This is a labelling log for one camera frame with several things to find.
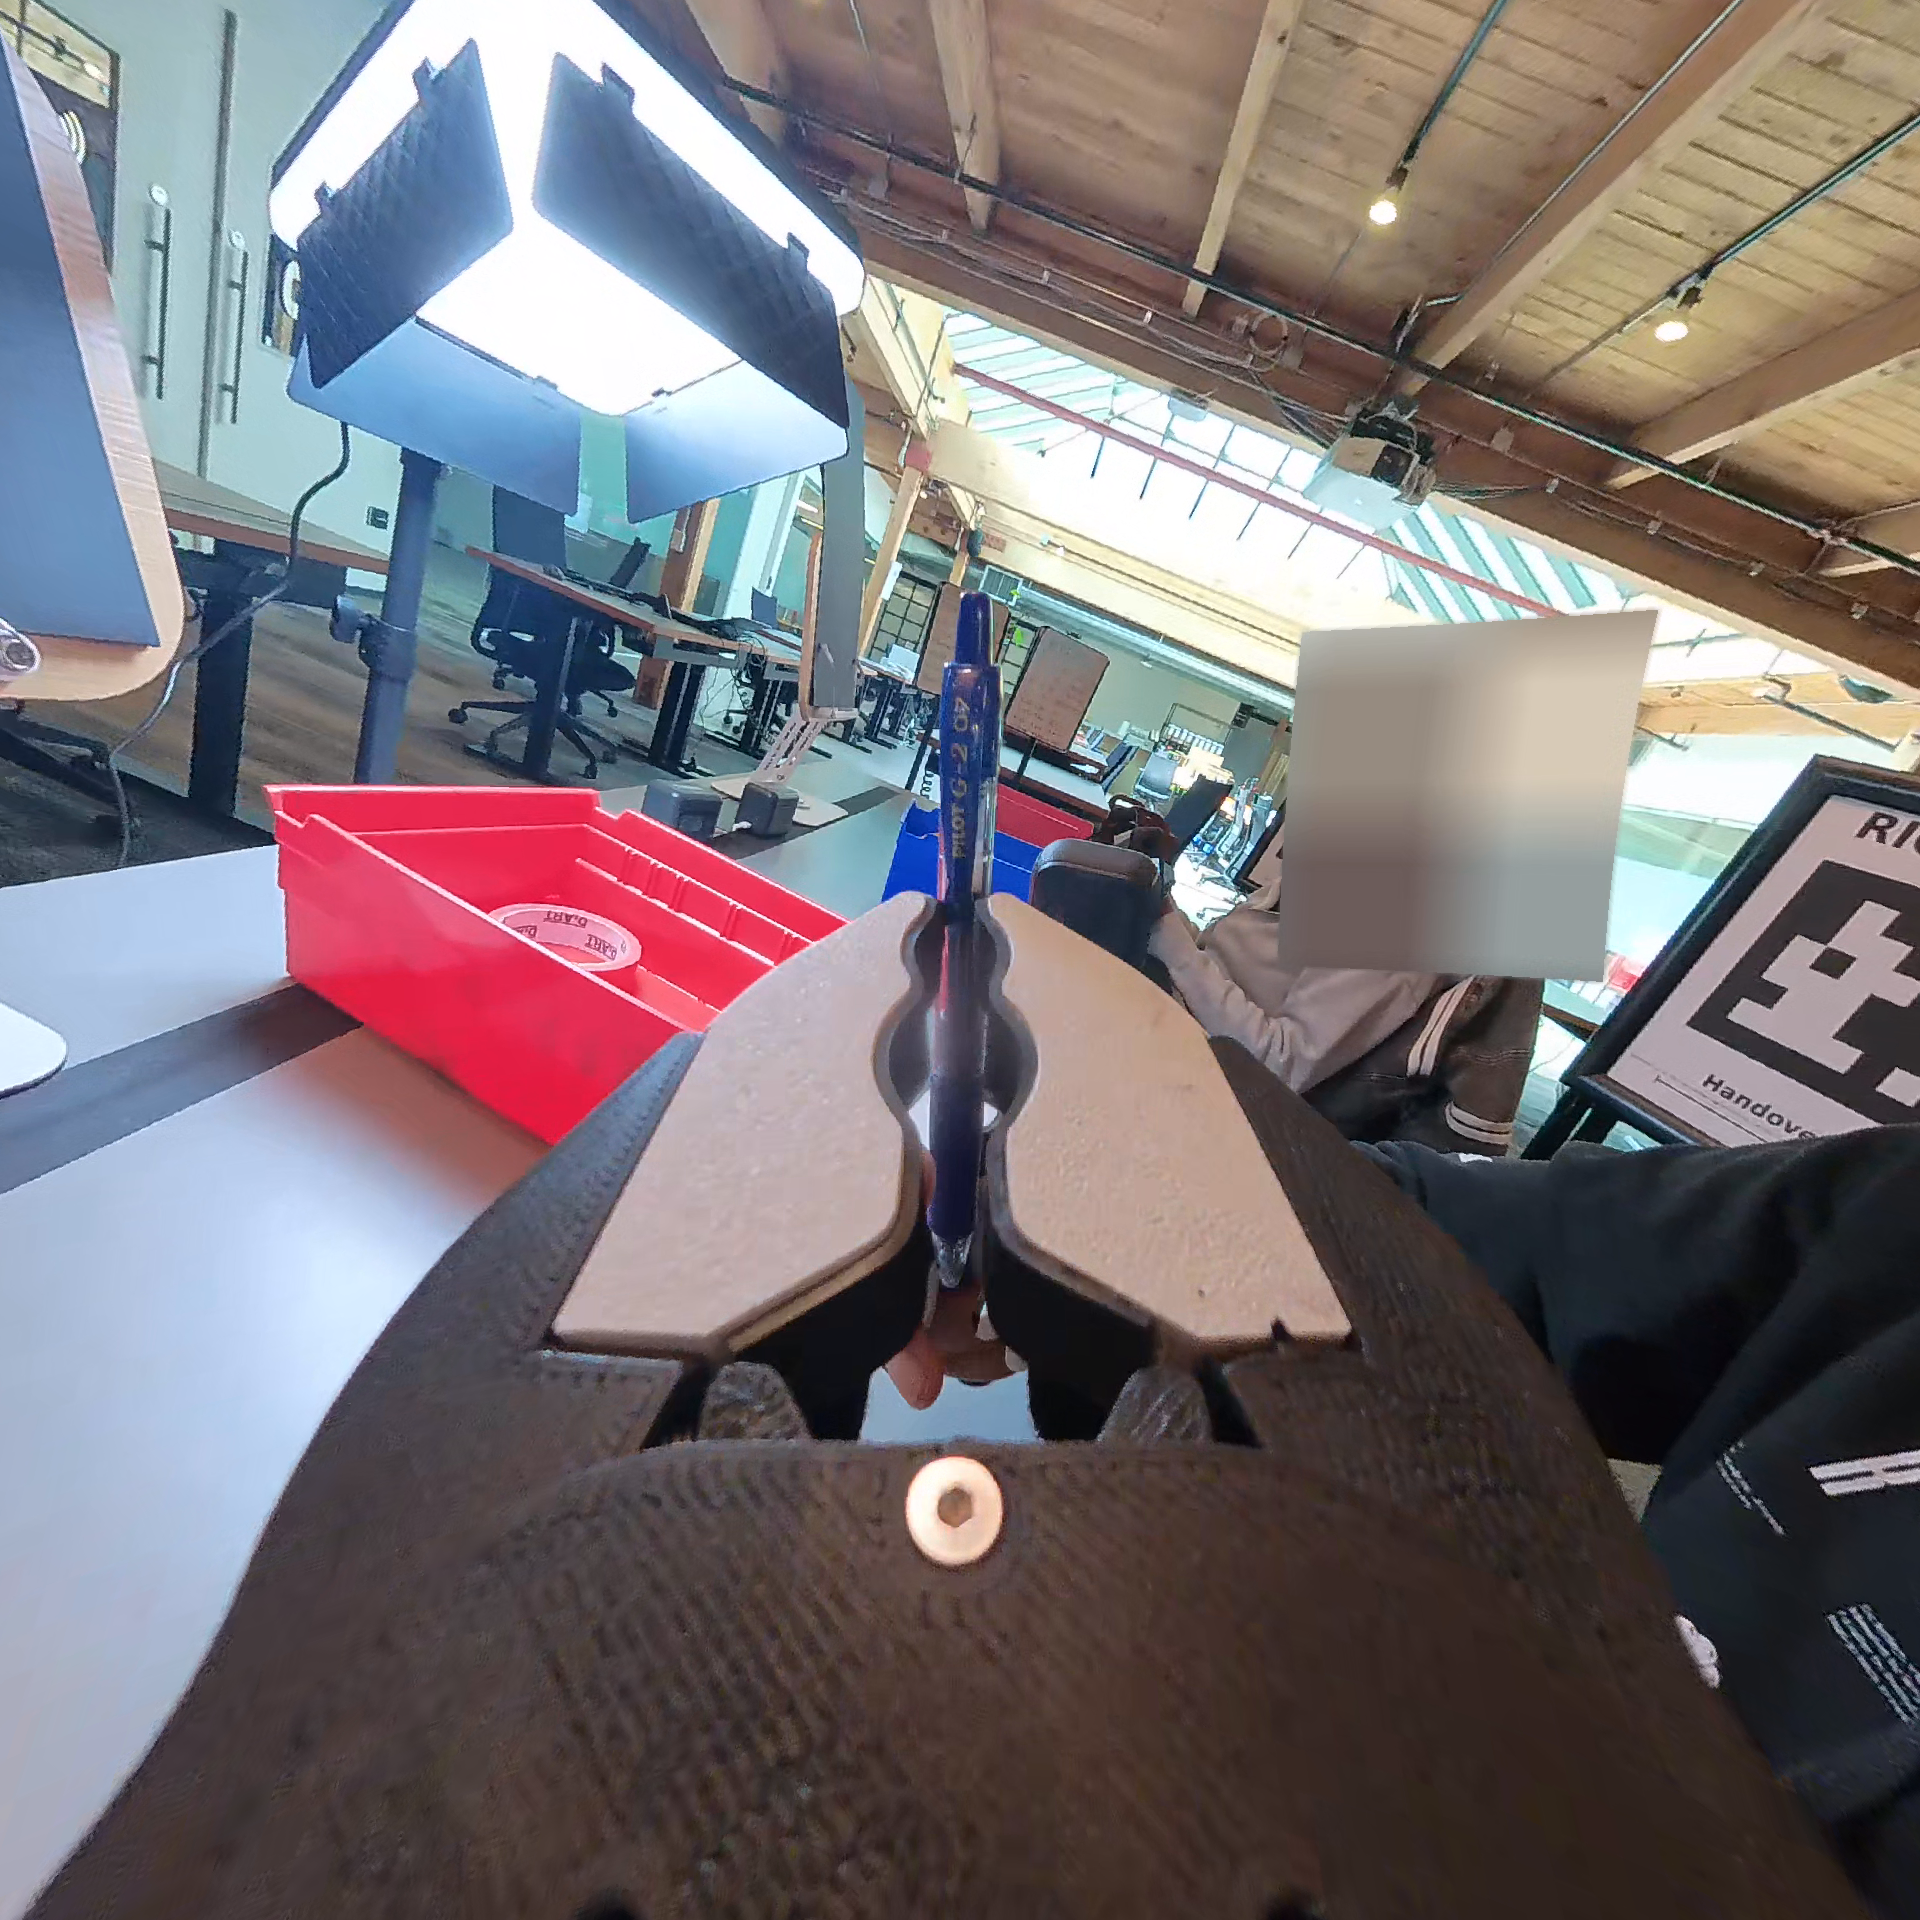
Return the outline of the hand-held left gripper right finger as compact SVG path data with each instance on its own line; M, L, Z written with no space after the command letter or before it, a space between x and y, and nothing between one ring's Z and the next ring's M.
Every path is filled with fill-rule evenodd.
M1168 1360L1354 1323L1209 1041L1147 976L1031 903L985 903L1016 1099L991 1155L1001 1247Z

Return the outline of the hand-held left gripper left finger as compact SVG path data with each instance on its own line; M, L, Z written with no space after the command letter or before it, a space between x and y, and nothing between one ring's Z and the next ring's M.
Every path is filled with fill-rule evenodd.
M562 1350L735 1358L911 1243L925 1160L891 1046L927 1008L933 911L885 902L714 1017L553 1320Z

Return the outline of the blue pen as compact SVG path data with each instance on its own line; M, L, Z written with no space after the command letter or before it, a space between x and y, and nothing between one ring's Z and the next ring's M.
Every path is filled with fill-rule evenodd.
M985 1121L989 969L992 945L976 905L992 889L1001 765L1001 674L992 658L992 600L965 593L941 709L943 978L930 1027L929 1234L943 1293L969 1279Z

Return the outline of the red tape roll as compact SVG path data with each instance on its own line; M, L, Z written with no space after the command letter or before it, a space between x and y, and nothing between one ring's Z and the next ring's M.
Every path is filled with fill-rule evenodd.
M573 903L506 903L490 919L593 976L631 975L642 961L638 935Z

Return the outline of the red plastic bin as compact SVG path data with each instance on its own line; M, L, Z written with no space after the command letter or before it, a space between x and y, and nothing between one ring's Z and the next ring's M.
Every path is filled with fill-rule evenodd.
M673 1041L846 919L585 789L269 784L286 969L557 1143ZM593 976L496 926L568 903L640 937Z

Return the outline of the person's right forearm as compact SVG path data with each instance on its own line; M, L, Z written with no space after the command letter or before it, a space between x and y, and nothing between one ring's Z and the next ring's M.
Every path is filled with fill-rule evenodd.
M1610 1456L1917 1451L1918 1131L1547 1162L1362 1145L1494 1283Z

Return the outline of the blue plastic bin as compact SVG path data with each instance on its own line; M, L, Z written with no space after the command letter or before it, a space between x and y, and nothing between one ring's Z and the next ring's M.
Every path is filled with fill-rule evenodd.
M906 813L891 866L881 889L883 902L901 894L938 894L943 865L941 824L943 817L936 802L921 802ZM1042 848L1029 848L1018 839L994 833L991 894L1027 902L1041 853Z

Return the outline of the whiteboard easel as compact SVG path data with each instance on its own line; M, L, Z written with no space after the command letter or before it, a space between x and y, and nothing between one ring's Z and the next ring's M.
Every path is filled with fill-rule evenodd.
M1112 658L1065 631L1042 630L1001 712L1001 731L1047 753L1070 753Z

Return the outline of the grey board on stand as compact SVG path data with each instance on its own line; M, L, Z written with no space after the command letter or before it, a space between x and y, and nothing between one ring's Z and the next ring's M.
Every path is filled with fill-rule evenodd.
M866 587L865 408L853 381L849 448L823 465L823 526L807 554L798 699L761 757L757 783L790 787L827 727L858 712L861 611Z

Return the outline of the ceiling projector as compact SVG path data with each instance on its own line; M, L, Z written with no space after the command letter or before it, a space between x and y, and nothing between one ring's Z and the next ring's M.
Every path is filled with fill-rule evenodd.
M1390 410L1360 411L1325 453L1303 499L1317 512L1379 533L1417 512L1435 487L1435 442Z

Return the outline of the black office chair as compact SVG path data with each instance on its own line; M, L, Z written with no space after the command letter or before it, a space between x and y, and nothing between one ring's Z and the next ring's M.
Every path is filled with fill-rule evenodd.
M617 661L621 631L583 602L557 590L557 584L569 584L565 512L495 487L491 541L490 554L530 574L488 565L488 597L471 626L471 649L491 661L495 690L509 682L529 682L536 693L529 699L463 702L449 709L449 720L465 727L473 714L504 714L486 738L465 744L465 753L526 775L529 757L504 753L501 741L523 735L523 744L534 746L545 695L553 693L547 746L565 741L576 751L583 779L594 784L601 769L621 759L621 744L589 725L585 702L597 699L609 719L621 719L617 698L635 690L635 674Z

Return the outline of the wooden office desk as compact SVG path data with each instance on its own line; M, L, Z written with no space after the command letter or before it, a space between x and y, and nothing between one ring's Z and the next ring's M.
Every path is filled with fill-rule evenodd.
M530 574L529 567L504 560L486 547L470 545L465 554L488 567L495 562L520 574ZM607 731L597 727L589 714L583 714L589 725L611 735L621 744L621 759L640 759L656 769L662 778L704 779L709 773L697 765L693 751L693 720L699 712L704 682L721 669L741 665L747 658L769 658L769 648L744 622L682 616L667 603L656 603L650 597L634 597L597 584L581 584L575 577L569 577L569 584L557 584L557 590L583 602L590 614L617 626L621 638L615 642L615 658L621 664L625 655L634 655L642 664L658 664L664 669L654 731L647 744L638 744L634 737L617 731ZM504 753L512 757L526 754L530 762L530 773L515 773L518 778L537 784L568 783L553 765L553 751L561 741L550 749L545 738L553 725L553 702L557 695L547 693L545 712L539 720L536 720L534 746L523 744L523 735L501 741Z
M184 587L199 614L199 638L214 640L208 664L194 661L194 707L187 765L187 802L206 815L235 815L250 702L251 614L278 581L279 609L333 611L351 574L382 581L386 555L333 531L303 533L293 519L251 497L191 472L155 465L161 505L177 535Z

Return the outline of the light stand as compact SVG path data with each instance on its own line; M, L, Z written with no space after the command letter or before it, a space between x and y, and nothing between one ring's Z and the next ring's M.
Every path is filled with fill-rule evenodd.
M400 453L382 609L374 616L344 597L330 622L333 638L351 642L368 674L352 759L358 784L392 784L399 775L441 479L441 463L415 448Z

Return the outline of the studio light panel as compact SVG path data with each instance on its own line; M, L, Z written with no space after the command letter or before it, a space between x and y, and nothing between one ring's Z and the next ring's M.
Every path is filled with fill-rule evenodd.
M386 5L273 168L289 395L569 514L590 417L630 519L858 453L849 222L626 5Z

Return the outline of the person's black clothing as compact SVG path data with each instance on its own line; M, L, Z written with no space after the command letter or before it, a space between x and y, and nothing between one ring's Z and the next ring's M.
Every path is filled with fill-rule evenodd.
M1720 1693L1874 1915L1918 1915L1917 1335L1773 1400L1731 1381L1645 1521Z

